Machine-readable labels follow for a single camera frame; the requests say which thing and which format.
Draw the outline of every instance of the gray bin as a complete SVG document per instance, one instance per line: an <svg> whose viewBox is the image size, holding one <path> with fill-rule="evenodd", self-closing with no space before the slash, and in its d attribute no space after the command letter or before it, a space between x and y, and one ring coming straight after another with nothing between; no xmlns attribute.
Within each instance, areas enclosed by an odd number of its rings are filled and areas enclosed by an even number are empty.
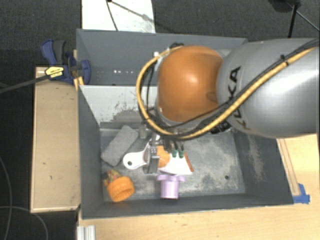
<svg viewBox="0 0 320 240"><path fill-rule="evenodd" d="M101 160L101 150L123 125L137 129L139 112L133 90L126 86L87 85L78 92L83 219L293 203L277 142L239 131L208 133L185 142L194 174L180 184L178 200L160 199L155 174L144 174L142 168L127 170L120 163L115 169L132 179L136 193L113 203L102 182L102 173L109 167ZM137 139L129 152L141 151L145 142Z"/></svg>
<svg viewBox="0 0 320 240"><path fill-rule="evenodd" d="M115 169L134 183L135 194L121 203L109 199L102 173L110 167L101 150L123 125L137 129L140 116L135 82L141 67L172 43L204 45L227 55L245 38L149 34L78 29L77 60L89 60L91 85L78 92L81 214L83 219L186 213L220 209L292 204L293 198L274 139L229 131L210 133L184 144L194 168L180 184L178 200L160 199L155 174L142 168L129 171L120 163ZM156 83L154 74L152 84ZM154 104L156 88L149 98ZM129 152L141 151L138 139Z"/></svg>

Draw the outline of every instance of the black floor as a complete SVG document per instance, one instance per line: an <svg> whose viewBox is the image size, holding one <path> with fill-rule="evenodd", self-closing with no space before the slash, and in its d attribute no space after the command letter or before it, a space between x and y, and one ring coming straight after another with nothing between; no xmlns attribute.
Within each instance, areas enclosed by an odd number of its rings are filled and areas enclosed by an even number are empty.
<svg viewBox="0 0 320 240"><path fill-rule="evenodd" d="M286 38L291 8L283 0L152 0L159 33L245 37L250 41ZM299 11L319 27L320 0L302 0ZM34 77L44 64L40 44L64 39L76 47L81 27L81 0L0 0L0 88ZM297 15L292 37L319 37ZM33 87L0 94L0 156L12 184L13 205L28 208L33 132ZM0 206L9 205L8 186L0 169ZM0 208L0 239L9 210ZM74 239L75 212L41 214L49 239ZM46 239L42 224L14 209L8 240Z"/></svg>

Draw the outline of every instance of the blue clamp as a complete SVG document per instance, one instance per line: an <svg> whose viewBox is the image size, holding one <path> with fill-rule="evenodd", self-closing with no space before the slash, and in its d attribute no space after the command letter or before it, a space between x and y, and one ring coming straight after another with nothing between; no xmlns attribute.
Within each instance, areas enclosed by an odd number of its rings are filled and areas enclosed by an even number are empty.
<svg viewBox="0 0 320 240"><path fill-rule="evenodd" d="M49 39L41 45L41 53L48 61L50 67L58 66L53 69L48 68L46 74L50 80L62 81L73 85L73 79L81 76L83 83L90 82L91 68L88 60L82 60L77 65L76 59L71 52L64 52L64 40Z"/></svg>
<svg viewBox="0 0 320 240"><path fill-rule="evenodd" d="M300 195L292 196L293 202L295 204L309 204L310 203L310 195L306 194L304 185L298 183L300 189Z"/></svg>

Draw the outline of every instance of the bin floor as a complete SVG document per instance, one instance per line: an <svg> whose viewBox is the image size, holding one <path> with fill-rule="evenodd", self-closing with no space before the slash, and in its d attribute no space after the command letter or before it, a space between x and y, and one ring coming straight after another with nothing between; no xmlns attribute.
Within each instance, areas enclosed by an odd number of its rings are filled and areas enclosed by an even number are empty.
<svg viewBox="0 0 320 240"><path fill-rule="evenodd" d="M101 150L104 150L115 137L114 131L100 129ZM129 152L142 151L149 139L137 139ZM229 132L212 135L208 133L199 138L186 141L184 150L194 169L192 175L186 175L185 182L180 183L180 197L212 196L241 194L245 192L242 171L236 151L233 135ZM102 172L112 169L101 160ZM135 193L129 200L158 199L160 197L160 182L157 174L144 174L142 168L129 170L122 161L114 167L123 176L128 176L135 187ZM111 202L104 189L104 201Z"/></svg>

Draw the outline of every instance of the yellow cable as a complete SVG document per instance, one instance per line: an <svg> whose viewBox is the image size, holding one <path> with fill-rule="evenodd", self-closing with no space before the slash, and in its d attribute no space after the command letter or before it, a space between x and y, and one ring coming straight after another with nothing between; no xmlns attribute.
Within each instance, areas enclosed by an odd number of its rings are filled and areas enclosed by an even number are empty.
<svg viewBox="0 0 320 240"><path fill-rule="evenodd" d="M165 135L173 135L172 132L167 131L162 129L161 127L159 127L151 118L149 118L149 115L146 111L145 105L142 101L141 98L141 94L140 94L140 85L141 85L141 81L142 78L145 74L145 72L148 70L148 68L154 63L156 62L158 59L160 59L161 57L163 57L166 54L169 54L177 49L179 49L181 46L169 49L169 50L165 50L163 52L161 52L159 55L153 57L151 60L149 60L141 69L137 79L136 79L136 84L135 84L135 93L136 93L136 100L138 102L138 106L140 108L140 111L144 117L144 119L153 127L153 129L155 129L156 131L158 131L159 133L165 134Z"/></svg>
<svg viewBox="0 0 320 240"><path fill-rule="evenodd" d="M137 96L137 102L138 102L138 106L142 112L142 115L144 117L144 119L159 133L165 134L165 135L174 135L172 132L167 131L162 129L161 127L159 127L153 120L151 120L148 116L148 113L146 112L146 108L142 102L141 99L141 94L140 94L140 84L141 84L141 80L142 77L144 75L144 73L147 71L147 69L155 62L157 61L160 57L171 53L172 51L176 50L180 48L179 47L175 47L171 50L165 50L164 52L160 53L158 56L152 58L149 62L147 62L145 64L145 66L141 69L138 77L137 77L137 81L136 81L136 96ZM262 84L264 84L266 81L268 81L270 78L272 78L274 75L276 75L277 73L279 73L281 70L283 70L284 68L286 68L288 65L294 63L295 61L299 60L301 57L305 56L306 54L308 54L309 52L311 52L313 48L310 49L306 49L300 53L297 53L296 55L291 56L290 58L287 59L287 63L286 62L282 62L279 65L277 65L276 67L274 67L273 69L271 69L269 72L267 72L266 74L264 74L263 76L261 76L255 83L253 83L239 98L237 98L232 105L227 108L219 117L217 117L214 121L212 121L211 123L209 123L207 126L205 126L204 128L186 135L186 136L182 136L179 137L179 139L181 140L185 140L185 139L189 139L189 138L194 138L197 137L199 135L202 135L208 131L210 131L212 128L214 128L215 126L217 126L219 123L223 122L226 118L228 118L238 107L240 107L240 105L242 103L245 102L246 99L249 98L249 96L255 92Z"/></svg>

